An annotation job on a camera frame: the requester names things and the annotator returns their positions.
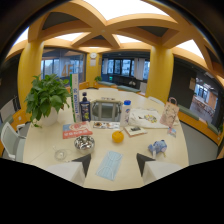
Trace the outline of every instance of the floor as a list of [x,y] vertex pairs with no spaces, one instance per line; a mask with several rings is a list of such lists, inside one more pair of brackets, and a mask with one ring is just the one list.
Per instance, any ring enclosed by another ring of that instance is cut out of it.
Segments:
[[[21,130],[22,135],[26,135],[29,125]],[[213,141],[182,122],[181,126],[187,144],[189,165],[216,160],[218,146]],[[5,150],[2,158],[9,159]]]

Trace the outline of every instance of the orange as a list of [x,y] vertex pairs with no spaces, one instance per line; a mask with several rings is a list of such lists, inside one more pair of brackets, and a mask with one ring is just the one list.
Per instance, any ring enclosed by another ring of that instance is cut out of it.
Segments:
[[124,139],[124,134],[121,131],[115,131],[112,134],[112,139],[116,143],[122,142]]

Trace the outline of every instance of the ceiling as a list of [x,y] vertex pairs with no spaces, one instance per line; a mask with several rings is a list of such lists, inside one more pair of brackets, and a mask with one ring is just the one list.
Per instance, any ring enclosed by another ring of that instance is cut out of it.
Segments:
[[[29,27],[28,42],[42,40],[45,47],[64,47],[85,53],[93,51],[90,47],[98,47],[95,51],[103,57],[110,53],[108,57],[116,58],[149,58],[152,47],[164,47],[172,49],[175,58],[186,60],[209,72],[224,86],[223,69],[204,35],[172,8],[153,0],[140,2],[159,8],[167,15],[138,13],[106,20],[100,11],[89,3],[73,0],[55,7],[36,20]],[[55,40],[58,36],[73,33],[81,35],[70,41]],[[119,36],[138,42],[123,43]],[[204,60],[177,47],[191,40],[200,49]],[[21,44],[20,49],[18,45],[17,48],[13,47],[11,55],[15,54],[15,51],[21,53],[24,46],[25,44]]]

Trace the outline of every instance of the plant pot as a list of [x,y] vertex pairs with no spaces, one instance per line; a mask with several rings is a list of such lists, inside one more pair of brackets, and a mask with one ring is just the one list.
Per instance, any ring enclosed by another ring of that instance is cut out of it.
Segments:
[[53,125],[58,119],[58,113],[55,110],[54,107],[51,108],[51,113],[49,114],[49,116],[43,116],[41,117],[41,121],[42,121],[42,125],[43,126],[51,126]]

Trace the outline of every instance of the book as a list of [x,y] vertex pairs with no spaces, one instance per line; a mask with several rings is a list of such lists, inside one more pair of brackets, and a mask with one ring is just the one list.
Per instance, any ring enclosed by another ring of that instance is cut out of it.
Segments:
[[93,132],[88,121],[63,125],[63,139],[76,138],[80,135],[91,134],[93,134]]
[[93,124],[94,128],[104,128],[104,129],[119,129],[120,122],[102,122],[96,121]]
[[134,137],[147,133],[147,131],[144,128],[139,126],[126,126],[124,127],[124,130],[127,132],[129,137]]

